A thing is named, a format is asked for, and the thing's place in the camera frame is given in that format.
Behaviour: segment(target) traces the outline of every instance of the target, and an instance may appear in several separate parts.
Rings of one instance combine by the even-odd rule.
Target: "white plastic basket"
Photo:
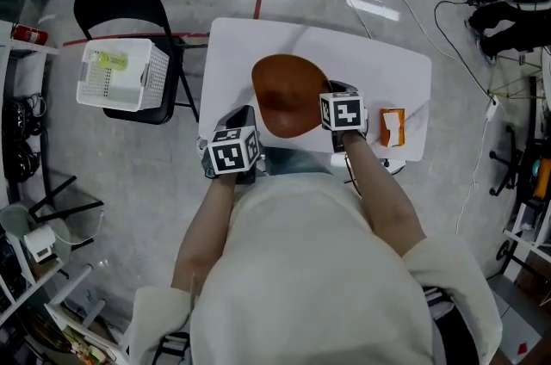
[[[99,53],[125,58],[125,69],[99,66],[94,62]],[[84,49],[77,102],[133,112],[158,108],[168,66],[168,54],[148,39],[90,40]]]

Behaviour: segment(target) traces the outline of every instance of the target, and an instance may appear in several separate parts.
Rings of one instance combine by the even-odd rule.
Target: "white sweater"
[[[433,237],[400,258],[362,217],[335,177],[260,179],[236,203],[222,258],[191,316],[195,365],[432,364],[432,324],[422,286],[441,287],[467,316],[482,364],[501,338],[498,310],[458,238]],[[178,330],[189,294],[136,293],[130,356]],[[170,363],[159,360],[158,364]]]

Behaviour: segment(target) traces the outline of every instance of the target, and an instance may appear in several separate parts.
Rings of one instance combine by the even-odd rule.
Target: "sleeve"
[[[189,316],[189,293],[176,288],[145,287],[136,292],[128,345],[130,363],[142,363],[161,338],[178,331]]]
[[[480,363],[490,363],[501,342],[501,319],[492,290],[465,242],[458,237],[426,238],[404,255],[404,261],[422,287],[442,288],[454,298]]]

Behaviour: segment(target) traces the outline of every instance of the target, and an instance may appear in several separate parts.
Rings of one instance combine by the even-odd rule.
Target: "brown hat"
[[[260,59],[252,84],[264,125],[276,137],[298,137],[321,123],[319,95],[329,92],[329,84],[309,60],[291,54]]]

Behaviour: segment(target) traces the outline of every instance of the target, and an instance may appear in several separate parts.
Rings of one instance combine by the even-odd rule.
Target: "white table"
[[[210,139],[221,117],[250,104],[263,145],[333,152],[331,133],[321,127],[294,139],[280,139],[263,124],[252,87],[252,67],[278,53],[308,59],[329,79],[359,89],[369,115],[367,139],[377,157],[412,161],[423,157],[429,123],[429,58],[377,40],[286,22],[231,18],[213,22],[201,95],[200,137]],[[381,108],[406,109],[404,146],[380,145]]]

